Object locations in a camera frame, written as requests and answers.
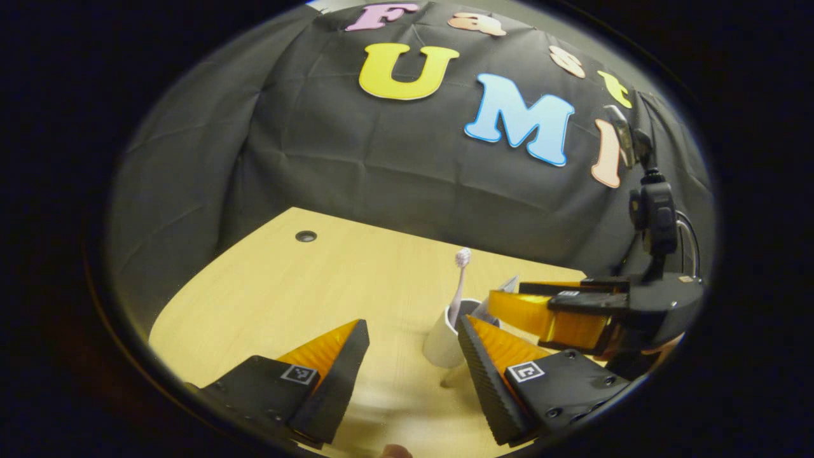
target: white cup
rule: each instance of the white cup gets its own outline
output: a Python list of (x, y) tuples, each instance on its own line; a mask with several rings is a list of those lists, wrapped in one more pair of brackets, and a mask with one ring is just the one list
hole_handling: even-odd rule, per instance
[[(479, 304), (480, 301), (475, 299), (462, 299), (458, 318), (471, 314)], [(500, 327), (501, 322), (495, 318), (492, 324)], [(424, 357), (439, 368), (455, 368), (463, 363), (464, 357), (461, 344), (457, 340), (457, 331), (449, 322), (449, 306), (444, 308), (424, 340), (423, 352)]]

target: finger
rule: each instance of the finger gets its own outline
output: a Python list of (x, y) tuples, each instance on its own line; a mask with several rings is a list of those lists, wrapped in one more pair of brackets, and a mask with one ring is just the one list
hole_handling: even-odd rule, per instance
[(680, 341), (681, 341), (681, 338), (682, 338), (682, 337), (684, 337), (684, 333), (683, 333), (683, 332), (681, 333), (681, 335), (679, 335), (679, 336), (678, 336), (678, 337), (676, 337), (675, 339), (673, 339), (673, 340), (671, 340), (671, 341), (667, 342), (666, 344), (664, 344), (664, 345), (662, 345), (662, 346), (660, 346), (660, 347), (657, 347), (657, 348), (650, 349), (650, 350), (642, 350), (642, 351), (641, 351), (641, 353), (642, 353), (643, 355), (653, 355), (653, 354), (655, 354), (655, 353), (659, 353), (659, 352), (662, 352), (662, 351), (667, 351), (667, 352), (669, 352), (670, 350), (672, 350), (673, 348), (675, 348), (675, 347), (676, 347), (676, 345), (678, 345), (678, 342), (680, 342)]
[(611, 358), (614, 357), (614, 355), (616, 355), (616, 353), (614, 351), (607, 351), (607, 352), (605, 352), (605, 353), (603, 353), (601, 355), (594, 356), (593, 360), (594, 361), (610, 361)]
[(384, 446), (380, 458), (413, 458), (413, 455), (406, 448), (395, 443)]

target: toothbrush head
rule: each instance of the toothbrush head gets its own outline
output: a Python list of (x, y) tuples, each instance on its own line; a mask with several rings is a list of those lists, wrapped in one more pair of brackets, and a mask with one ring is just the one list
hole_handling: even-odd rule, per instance
[(458, 267), (464, 268), (466, 264), (469, 264), (469, 258), (472, 256), (472, 252), (468, 248), (461, 249), (455, 253), (455, 264)]

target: toothbrush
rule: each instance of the toothbrush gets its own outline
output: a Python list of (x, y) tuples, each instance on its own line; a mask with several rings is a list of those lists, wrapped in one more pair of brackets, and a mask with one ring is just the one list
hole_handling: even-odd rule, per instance
[[(517, 275), (513, 276), (511, 279), (509, 279), (509, 281), (502, 284), (501, 287), (497, 289), (497, 291), (502, 291), (504, 293), (513, 293), (514, 287), (517, 286), (518, 278), (519, 277)], [(471, 315), (477, 319), (481, 319), (483, 321), (486, 321), (487, 323), (491, 323), (495, 319), (495, 317), (491, 316), (488, 310), (489, 310), (489, 296), (486, 296), (486, 298), (480, 304), (478, 304), (475, 310), (472, 311)]]
[(461, 309), (461, 295), (463, 294), (463, 274), (464, 270), (466, 269), (466, 264), (469, 264), (469, 258), (472, 256), (472, 252), (468, 248), (461, 249), (457, 253), (455, 253), (455, 264), (461, 268), (461, 279), (458, 280), (458, 290), (455, 292), (455, 297), (453, 297), (453, 301), (449, 304), (449, 314), (447, 315), (449, 318), (449, 323), (452, 324), (453, 328), (455, 328), (455, 323), (457, 322), (457, 314)]

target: table grommet hole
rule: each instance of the table grommet hole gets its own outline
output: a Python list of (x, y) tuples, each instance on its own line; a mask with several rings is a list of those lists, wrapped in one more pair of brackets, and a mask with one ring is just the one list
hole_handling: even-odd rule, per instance
[(314, 231), (299, 231), (294, 237), (300, 242), (313, 242), (317, 239), (317, 233)]

